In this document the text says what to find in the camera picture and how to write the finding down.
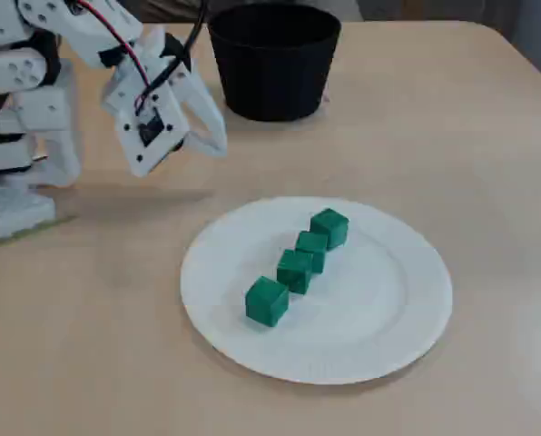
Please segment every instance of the white paper plate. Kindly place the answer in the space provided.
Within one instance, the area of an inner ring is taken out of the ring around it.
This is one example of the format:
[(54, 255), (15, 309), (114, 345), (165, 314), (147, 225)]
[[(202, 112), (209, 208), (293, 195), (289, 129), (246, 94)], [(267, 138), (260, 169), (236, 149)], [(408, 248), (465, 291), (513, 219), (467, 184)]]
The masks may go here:
[[(331, 207), (350, 219), (344, 247), (273, 329), (246, 318), (244, 295), (275, 278), (310, 217)], [(364, 204), (329, 198), (251, 203), (211, 224), (182, 267), (182, 300), (218, 351), (270, 377), (312, 384), (375, 379), (423, 356), (452, 312), (452, 285), (436, 250), (401, 221)]]

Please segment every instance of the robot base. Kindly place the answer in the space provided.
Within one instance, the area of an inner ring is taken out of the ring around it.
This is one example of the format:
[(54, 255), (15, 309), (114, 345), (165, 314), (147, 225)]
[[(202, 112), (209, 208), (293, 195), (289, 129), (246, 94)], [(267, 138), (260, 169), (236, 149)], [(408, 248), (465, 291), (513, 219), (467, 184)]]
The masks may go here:
[(36, 193), (0, 187), (0, 241), (40, 224), (54, 222), (54, 200)]

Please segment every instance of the black container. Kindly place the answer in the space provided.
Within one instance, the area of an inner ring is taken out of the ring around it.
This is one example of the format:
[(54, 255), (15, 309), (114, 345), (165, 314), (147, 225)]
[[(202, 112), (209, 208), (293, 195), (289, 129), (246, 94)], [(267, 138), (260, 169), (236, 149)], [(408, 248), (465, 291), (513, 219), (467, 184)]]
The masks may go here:
[(341, 31), (303, 5), (244, 5), (209, 24), (226, 104), (258, 121), (293, 121), (320, 106)]

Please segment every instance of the tabletop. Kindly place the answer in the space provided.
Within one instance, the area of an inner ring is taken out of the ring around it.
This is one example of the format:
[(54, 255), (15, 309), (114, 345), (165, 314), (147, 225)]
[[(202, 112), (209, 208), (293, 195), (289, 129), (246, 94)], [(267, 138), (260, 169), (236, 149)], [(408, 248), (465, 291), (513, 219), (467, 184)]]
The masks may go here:
[[(207, 35), (195, 55), (223, 107)], [(99, 107), (109, 72), (75, 63), (84, 174), (53, 194), (78, 217), (0, 247), (0, 436), (541, 435), (541, 75), (502, 37), (345, 25), (317, 114), (260, 124), (224, 109), (227, 158), (182, 151), (146, 179)], [(275, 195), (346, 197), (423, 233), (454, 282), (439, 344), (330, 388), (213, 350), (181, 305), (184, 252)]]

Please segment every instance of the green cube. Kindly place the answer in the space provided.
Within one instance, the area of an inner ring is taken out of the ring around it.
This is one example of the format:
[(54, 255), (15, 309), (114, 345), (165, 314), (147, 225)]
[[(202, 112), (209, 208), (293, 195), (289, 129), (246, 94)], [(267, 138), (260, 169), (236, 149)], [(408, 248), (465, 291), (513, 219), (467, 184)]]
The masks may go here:
[(261, 277), (245, 297), (246, 316), (268, 327), (274, 327), (289, 309), (289, 289), (284, 284)]
[(313, 270), (311, 253), (285, 250), (277, 268), (277, 282), (289, 286), (289, 291), (305, 294)]
[(349, 218), (333, 209), (325, 209), (310, 220), (310, 230), (313, 233), (326, 234), (329, 238), (327, 250), (333, 250), (347, 241)]
[(312, 271), (316, 274), (323, 273), (325, 269), (325, 255), (329, 237), (326, 234), (311, 232), (299, 233), (297, 246), (298, 252), (311, 253), (313, 255)]

